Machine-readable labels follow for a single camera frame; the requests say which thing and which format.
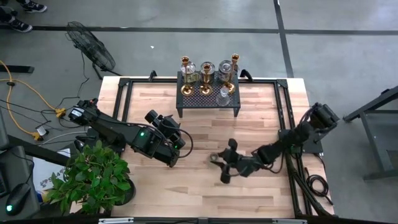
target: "person's foot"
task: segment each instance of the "person's foot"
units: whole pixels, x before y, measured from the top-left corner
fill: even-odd
[[[24,8],[25,12],[34,13],[34,12],[45,12],[47,10],[47,6],[42,4],[37,4],[36,2],[29,1],[29,3],[21,4]]]
[[[15,17],[12,17],[12,19],[8,22],[8,25],[18,32],[30,32],[33,29],[31,25],[28,25],[16,19]]]

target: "gray floor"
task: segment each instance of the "gray floor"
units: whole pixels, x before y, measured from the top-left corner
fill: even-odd
[[[48,12],[36,15],[22,13],[20,17],[33,25],[55,26],[80,21],[87,26],[277,28],[272,0],[40,2],[48,4]],[[286,29],[398,28],[398,2],[394,0],[280,0],[280,5]],[[64,33],[33,31],[18,34],[0,30],[0,60],[8,64],[35,66],[33,75],[14,76],[30,83],[53,105],[57,105],[64,96],[75,96],[84,80],[80,52]],[[183,55],[189,55],[199,64],[204,60],[219,62],[237,52],[241,55],[240,66],[248,69],[254,77],[286,77],[278,34],[96,32],[95,35],[115,58],[115,71],[125,75],[148,75],[155,69],[159,75],[174,76]],[[396,39],[397,36],[287,36],[294,75],[304,78],[310,102],[327,103],[341,118],[377,97],[384,89],[397,85]],[[90,80],[81,97],[96,97],[101,82],[87,59],[86,75]],[[7,89],[3,83],[1,99],[5,99]],[[14,88],[12,102],[37,110],[46,108],[38,96],[22,85]],[[64,105],[68,107],[75,102],[68,100]],[[12,108],[43,120],[39,114],[15,106]],[[2,112],[8,132],[31,141],[15,127],[7,111]],[[20,116],[17,119],[30,130],[37,125]],[[50,125],[59,128],[53,120]],[[52,130],[50,135],[59,133]],[[322,143],[336,214],[345,218],[397,222],[398,179],[362,180],[363,175],[377,171],[362,124],[359,121],[342,122]],[[60,145],[47,147],[56,149]]]

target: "gold candlestick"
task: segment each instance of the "gold candlestick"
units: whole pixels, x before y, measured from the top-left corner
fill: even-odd
[[[232,61],[232,69],[231,69],[231,71],[229,73],[228,81],[224,83],[225,86],[228,88],[228,93],[229,94],[232,94],[232,93],[235,92],[235,85],[233,83],[231,83],[231,80],[232,80],[232,78],[233,78],[233,76],[235,74],[235,67],[236,67],[236,64],[237,64],[238,60],[239,60],[239,55],[238,54],[232,54],[232,60],[231,60]]]
[[[192,85],[191,84],[188,84],[187,82],[188,82],[188,77],[187,77],[187,74],[188,74],[188,70],[187,70],[187,65],[188,65],[188,63],[189,63],[189,57],[187,57],[187,56],[184,56],[184,57],[182,57],[181,58],[181,62],[182,62],[182,65],[184,66],[184,68],[185,68],[185,72],[184,72],[184,85],[181,87],[181,93],[184,95],[184,96],[190,96],[190,95],[192,95],[193,94],[193,87],[192,87]]]
[[[213,87],[209,84],[210,82],[210,74],[209,71],[211,69],[211,65],[206,63],[203,65],[203,70],[205,71],[205,75],[203,76],[203,84],[200,86],[200,93],[202,95],[208,96],[213,92]]]

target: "perforated metal tray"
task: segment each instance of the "perforated metal tray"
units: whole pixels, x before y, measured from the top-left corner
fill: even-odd
[[[211,86],[213,87],[213,93],[208,96],[200,94],[199,88],[201,82],[192,83],[193,95],[184,96],[181,93],[181,87],[184,85],[182,73],[177,73],[177,100],[176,108],[240,108],[241,98],[239,95],[239,82],[238,77],[235,75],[233,83],[235,85],[235,92],[229,96],[229,104],[227,106],[219,106],[216,103],[216,97],[220,93],[220,89],[223,87],[223,82],[218,80],[218,72],[215,73],[215,79]]]

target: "wooden table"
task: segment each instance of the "wooden table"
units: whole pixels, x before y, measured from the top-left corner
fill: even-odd
[[[119,79],[104,77],[99,93],[98,108],[110,116]],[[307,93],[303,79],[288,78],[287,82],[297,124],[309,107]],[[248,178],[233,177],[231,183],[225,185],[220,182],[220,168],[208,162],[210,153],[222,151],[229,138],[235,138],[239,153],[246,155],[263,144],[277,140],[280,128],[273,86],[241,84],[239,88],[241,110],[237,118],[234,118],[231,109],[185,110],[184,117],[178,118],[175,109],[176,84],[134,84],[127,121],[146,123],[144,116],[152,109],[158,114],[172,114],[182,124],[181,128],[192,135],[195,145],[192,154],[179,159],[173,168],[127,149],[122,158],[129,163],[137,195],[128,204],[114,207],[113,217],[294,217],[285,165],[279,174],[259,170]],[[119,120],[125,95],[126,90],[121,100]],[[183,138],[187,144],[181,154],[185,154],[190,147],[188,136],[183,135]],[[303,163],[310,174],[325,177],[323,166],[314,155],[303,155]],[[279,166],[280,157],[274,169]],[[298,186],[297,189],[300,208],[305,211],[302,192]],[[325,198],[317,199],[328,212],[333,213],[333,207]]]

